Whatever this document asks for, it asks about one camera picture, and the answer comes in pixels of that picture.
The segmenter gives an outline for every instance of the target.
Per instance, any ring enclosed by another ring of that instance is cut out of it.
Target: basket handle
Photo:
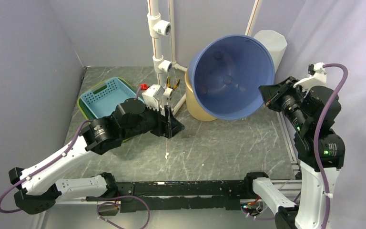
[[[102,82],[102,83],[100,83],[100,84],[98,84],[98,85],[94,86],[94,87],[91,89],[91,91],[92,91],[92,93],[93,93],[93,94],[97,94],[97,93],[99,93],[99,92],[103,91],[103,90],[104,90],[104,89],[106,89],[106,88],[107,88],[107,84],[106,84],[106,82]]]

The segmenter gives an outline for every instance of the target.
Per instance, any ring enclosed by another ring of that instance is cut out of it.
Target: red clamp
[[[148,89],[148,85],[146,83],[141,84],[140,87],[141,91],[145,91],[146,89]]]

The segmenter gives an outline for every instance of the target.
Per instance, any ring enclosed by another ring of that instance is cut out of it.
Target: table surface
[[[184,73],[172,70],[169,75],[172,82],[181,79],[170,102],[173,107],[185,93]],[[89,67],[80,94],[112,77],[122,77],[134,88],[157,83],[153,67]],[[294,178],[277,113],[262,107],[242,120],[201,122],[184,104],[176,118],[185,129],[172,139],[150,133],[136,136],[76,167],[65,178],[110,172],[117,181],[222,180],[243,179],[252,171],[264,171],[271,179]],[[66,142],[83,120],[75,105]]]

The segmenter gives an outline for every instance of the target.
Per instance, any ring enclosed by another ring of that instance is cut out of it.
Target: white curtain
[[[366,228],[366,0],[307,0],[287,36],[276,74],[304,78],[310,63],[338,62],[349,69],[340,91],[342,111],[334,131],[346,144],[345,166],[337,180],[332,229]],[[335,88],[340,69],[327,69]]]

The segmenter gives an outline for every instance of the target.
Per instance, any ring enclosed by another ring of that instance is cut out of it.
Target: white container
[[[285,37],[273,30],[260,30],[254,38],[267,48],[274,62],[274,72],[277,72],[278,65],[287,48]]]

